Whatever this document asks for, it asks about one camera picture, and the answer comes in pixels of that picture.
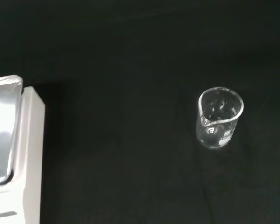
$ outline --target black cloth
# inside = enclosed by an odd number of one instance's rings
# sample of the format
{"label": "black cloth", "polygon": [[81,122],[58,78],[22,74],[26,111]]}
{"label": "black cloth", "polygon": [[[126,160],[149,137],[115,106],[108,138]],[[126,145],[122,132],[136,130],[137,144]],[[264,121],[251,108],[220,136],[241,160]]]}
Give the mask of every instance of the black cloth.
{"label": "black cloth", "polygon": [[[280,223],[280,4],[101,4],[0,20],[0,76],[46,104],[41,222]],[[245,105],[221,152],[195,132],[214,86]]]}

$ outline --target dark fabric surface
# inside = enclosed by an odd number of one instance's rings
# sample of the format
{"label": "dark fabric surface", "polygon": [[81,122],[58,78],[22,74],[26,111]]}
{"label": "dark fabric surface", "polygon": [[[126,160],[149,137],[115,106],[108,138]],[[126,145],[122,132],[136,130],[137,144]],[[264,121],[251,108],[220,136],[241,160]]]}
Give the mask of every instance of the dark fabric surface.
{"label": "dark fabric surface", "polygon": [[[280,224],[271,3],[0,5],[0,76],[22,76],[46,104],[41,223]],[[222,152],[195,134],[214,86],[245,104]]]}

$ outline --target black background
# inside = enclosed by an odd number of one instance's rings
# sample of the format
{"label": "black background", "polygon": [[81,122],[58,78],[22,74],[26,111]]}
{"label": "black background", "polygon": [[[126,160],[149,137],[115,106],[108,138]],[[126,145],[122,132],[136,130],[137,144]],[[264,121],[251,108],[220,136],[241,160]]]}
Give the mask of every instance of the black background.
{"label": "black background", "polygon": [[[41,223],[280,224],[280,1],[0,1],[0,76],[46,104]],[[238,92],[230,144],[199,95]]]}

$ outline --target glass beaker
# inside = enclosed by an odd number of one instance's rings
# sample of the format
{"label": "glass beaker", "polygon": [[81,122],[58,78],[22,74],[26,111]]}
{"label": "glass beaker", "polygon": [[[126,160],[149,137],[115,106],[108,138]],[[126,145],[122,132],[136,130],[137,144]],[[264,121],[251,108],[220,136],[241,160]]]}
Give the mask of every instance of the glass beaker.
{"label": "glass beaker", "polygon": [[214,87],[204,91],[198,100],[198,141],[209,149],[227,145],[243,109],[242,98],[233,90]]}

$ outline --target beaker rim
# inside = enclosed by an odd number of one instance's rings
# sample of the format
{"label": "beaker rim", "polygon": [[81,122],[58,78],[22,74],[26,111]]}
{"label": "beaker rim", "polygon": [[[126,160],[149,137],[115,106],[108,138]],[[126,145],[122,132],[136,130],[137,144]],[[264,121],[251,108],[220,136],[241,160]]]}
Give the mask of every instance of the beaker rim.
{"label": "beaker rim", "polygon": [[[205,115],[204,115],[204,113],[203,113],[203,111],[202,111],[202,105],[201,105],[202,97],[203,97],[206,93],[208,93],[208,92],[210,92],[210,91],[214,91],[214,90],[221,90],[221,91],[228,92],[228,93],[234,95],[234,96],[240,101],[240,103],[241,103],[241,108],[240,108],[240,110],[239,110],[239,112],[237,113],[236,116],[234,116],[233,118],[229,118],[229,119],[225,119],[225,120],[216,120],[216,121],[210,121],[210,120],[208,120],[208,119],[205,117]],[[237,94],[234,90],[228,89],[228,88],[226,88],[226,87],[218,86],[218,87],[213,87],[213,88],[207,89],[206,91],[204,91],[204,92],[200,95],[199,100],[198,100],[198,109],[199,109],[199,114],[200,114],[200,116],[202,116],[202,115],[204,116],[204,118],[205,118],[205,120],[206,120],[206,123],[207,123],[207,126],[211,126],[211,125],[223,124],[223,123],[228,123],[228,122],[232,122],[232,121],[237,120],[237,119],[242,115],[242,113],[243,113],[243,110],[244,110],[244,102],[243,102],[242,98],[240,97],[240,95]]]}

